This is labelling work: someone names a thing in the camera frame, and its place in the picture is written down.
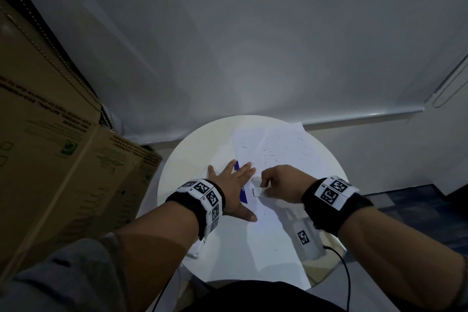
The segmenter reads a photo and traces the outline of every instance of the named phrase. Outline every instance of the floor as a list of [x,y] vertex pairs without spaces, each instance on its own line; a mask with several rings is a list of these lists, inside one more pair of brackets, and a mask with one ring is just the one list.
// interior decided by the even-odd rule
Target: floor
[[[171,151],[161,153],[164,159],[170,155]],[[164,164],[165,161],[161,163],[148,188],[149,191],[157,190]],[[372,194],[367,197],[385,214],[446,244],[461,254],[468,254],[468,221],[457,213],[451,203],[438,194],[433,185]],[[147,195],[138,215],[144,214],[155,206],[155,195]],[[351,311],[398,311],[351,254],[345,256],[345,261],[351,276]],[[156,311],[171,311],[176,303],[179,286],[190,277],[190,272],[181,267],[163,294]],[[343,265],[340,264],[329,277],[308,292],[346,308],[348,286]]]

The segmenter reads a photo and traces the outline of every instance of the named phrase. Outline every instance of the hand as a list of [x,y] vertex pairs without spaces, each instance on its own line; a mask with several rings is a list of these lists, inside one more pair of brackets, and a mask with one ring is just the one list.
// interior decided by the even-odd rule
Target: hand
[[208,180],[216,183],[223,191],[226,197],[224,212],[227,215],[256,222],[257,216],[241,203],[239,197],[242,187],[254,175],[255,168],[251,168],[252,163],[249,162],[232,173],[235,163],[235,159],[231,160],[219,175],[216,175],[213,166],[208,166]]
[[306,174],[293,166],[274,166],[262,172],[261,187],[267,187],[266,196],[282,199],[288,203],[301,203],[302,195],[317,181],[316,178]]

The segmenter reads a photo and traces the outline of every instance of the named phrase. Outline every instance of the person's right arm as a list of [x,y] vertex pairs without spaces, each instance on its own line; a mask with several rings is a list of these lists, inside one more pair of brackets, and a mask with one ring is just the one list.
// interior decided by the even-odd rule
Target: person's right arm
[[[270,197],[301,203],[317,181],[291,166],[262,173]],[[441,310],[451,305],[463,284],[465,258],[423,233],[374,207],[353,212],[337,230],[338,238],[382,290],[420,308]]]

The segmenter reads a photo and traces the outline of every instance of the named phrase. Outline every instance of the cardboard box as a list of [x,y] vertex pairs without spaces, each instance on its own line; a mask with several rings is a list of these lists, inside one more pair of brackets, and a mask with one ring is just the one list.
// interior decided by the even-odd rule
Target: cardboard box
[[133,220],[161,157],[101,127],[99,111],[78,91],[86,89],[65,79],[40,34],[22,33],[17,26],[31,25],[0,3],[8,30],[0,33],[3,283],[77,239]]

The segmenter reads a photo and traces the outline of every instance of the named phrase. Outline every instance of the table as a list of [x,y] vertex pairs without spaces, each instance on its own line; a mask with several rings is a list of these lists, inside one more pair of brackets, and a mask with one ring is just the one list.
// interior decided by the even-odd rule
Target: table
[[[158,205],[164,203],[179,185],[199,178],[209,164],[219,172],[236,158],[232,141],[232,132],[236,129],[283,124],[284,121],[270,117],[242,115],[219,119],[195,130],[174,149],[163,168],[158,186]],[[311,135],[309,141],[329,170],[329,175],[348,180],[331,152]],[[339,258],[330,251],[318,260],[306,261],[296,253],[294,244],[297,241],[291,239],[285,230],[262,232],[255,224],[223,216],[209,235],[201,256],[198,259],[185,257],[182,264],[214,287],[235,280],[265,280],[284,281],[306,290],[322,281],[339,262]],[[325,232],[321,232],[320,237],[324,244],[344,254],[344,247],[336,237]]]

